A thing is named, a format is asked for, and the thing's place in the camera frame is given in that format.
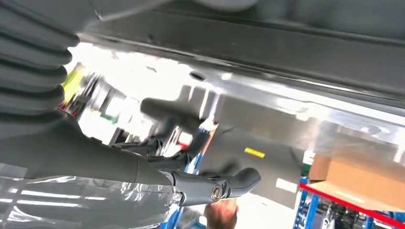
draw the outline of person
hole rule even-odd
[[[235,198],[206,205],[204,216],[207,218],[207,229],[234,229],[238,211]]]

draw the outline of yellow sticker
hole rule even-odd
[[[258,156],[259,158],[264,158],[265,157],[265,153],[259,152],[257,150],[252,149],[252,148],[246,148],[245,153]]]

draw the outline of bolt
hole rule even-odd
[[[220,186],[215,186],[211,193],[211,199],[216,202],[221,198],[222,195],[222,188]]]

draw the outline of plastic wrap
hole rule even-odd
[[[24,174],[0,164],[0,228],[149,229],[167,221],[181,199],[173,186]]]

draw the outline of cardboard box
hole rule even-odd
[[[369,210],[405,211],[405,167],[363,146],[316,155],[309,187]]]

